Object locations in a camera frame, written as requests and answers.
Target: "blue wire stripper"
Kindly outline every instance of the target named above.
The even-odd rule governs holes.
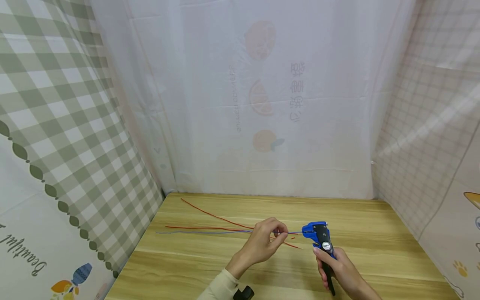
[[[314,247],[320,248],[322,251],[327,252],[331,257],[336,259],[333,254],[330,230],[328,230],[327,225],[328,224],[325,221],[310,222],[303,226],[301,231],[304,237],[312,239],[315,242],[313,243]],[[322,262],[322,268],[327,275],[328,288],[332,292],[332,295],[335,296],[335,290],[332,283],[332,269],[325,262]]]

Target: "hand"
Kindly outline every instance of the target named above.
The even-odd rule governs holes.
[[[327,275],[322,269],[322,261],[327,263],[333,270],[341,287],[353,300],[382,300],[375,290],[363,279],[352,261],[342,248],[334,248],[336,260],[328,253],[314,247],[313,253],[317,257],[318,272],[322,276],[324,287],[329,290]]]
[[[276,238],[270,241],[272,232]],[[274,217],[255,224],[247,242],[232,257],[225,269],[236,279],[240,279],[252,265],[269,259],[285,241],[288,236],[287,232],[287,226]]]

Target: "wooden table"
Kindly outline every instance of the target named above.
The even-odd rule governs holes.
[[[253,226],[275,216],[290,231],[327,221],[334,246],[342,247],[363,277],[387,299],[457,299],[392,208],[378,200],[313,199],[172,193],[157,212],[108,293],[107,300],[194,300],[238,251],[248,233],[156,234],[165,225],[237,228],[180,200],[231,221]],[[312,241],[299,235],[241,278],[254,300],[331,299],[320,282]],[[334,280],[335,299],[349,299]]]

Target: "checkered fabric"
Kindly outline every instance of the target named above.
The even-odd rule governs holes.
[[[84,0],[0,0],[0,120],[115,273],[162,198],[116,110],[105,51]]]
[[[376,147],[373,179],[419,239],[480,120],[480,2],[420,1]]]

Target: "fruit illustration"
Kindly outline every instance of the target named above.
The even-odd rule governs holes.
[[[248,94],[250,99],[250,104],[252,105],[253,110],[261,116],[271,116],[273,115],[273,108],[270,102],[268,102],[268,95],[266,94],[264,85],[260,82],[260,79],[257,80]]]
[[[465,198],[467,198],[473,205],[480,209],[480,194],[474,192],[465,192],[463,193]]]
[[[60,280],[51,289],[54,292],[50,300],[74,300],[80,293],[78,285],[84,283],[92,271],[91,264],[84,264],[75,270],[72,280]]]
[[[258,152],[275,151],[275,147],[283,144],[284,139],[277,139],[271,130],[263,129],[253,136],[253,147]]]
[[[254,60],[265,60],[275,46],[276,30],[270,21],[257,21],[245,33],[245,48]]]

